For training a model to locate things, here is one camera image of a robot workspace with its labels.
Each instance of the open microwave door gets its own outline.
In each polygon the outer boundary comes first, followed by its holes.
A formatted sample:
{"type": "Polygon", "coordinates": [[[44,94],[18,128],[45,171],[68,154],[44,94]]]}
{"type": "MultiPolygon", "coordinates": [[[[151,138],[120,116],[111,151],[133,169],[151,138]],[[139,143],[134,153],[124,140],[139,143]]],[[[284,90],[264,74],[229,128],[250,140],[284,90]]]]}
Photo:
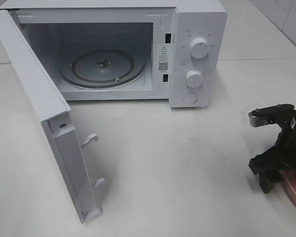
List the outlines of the open microwave door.
{"type": "Polygon", "coordinates": [[[97,140],[89,135],[81,144],[69,116],[70,107],[6,10],[0,10],[0,40],[22,84],[56,158],[80,221],[100,213],[81,148],[97,140]]]}

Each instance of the white microwave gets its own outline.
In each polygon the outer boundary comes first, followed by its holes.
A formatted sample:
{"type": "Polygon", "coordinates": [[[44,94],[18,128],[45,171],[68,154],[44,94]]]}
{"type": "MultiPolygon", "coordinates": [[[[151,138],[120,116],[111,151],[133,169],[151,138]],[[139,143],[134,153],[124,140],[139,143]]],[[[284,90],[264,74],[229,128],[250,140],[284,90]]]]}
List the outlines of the white microwave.
{"type": "Polygon", "coordinates": [[[8,0],[0,40],[56,158],[80,221],[99,214],[68,100],[208,104],[226,22],[218,0],[8,0]]]}

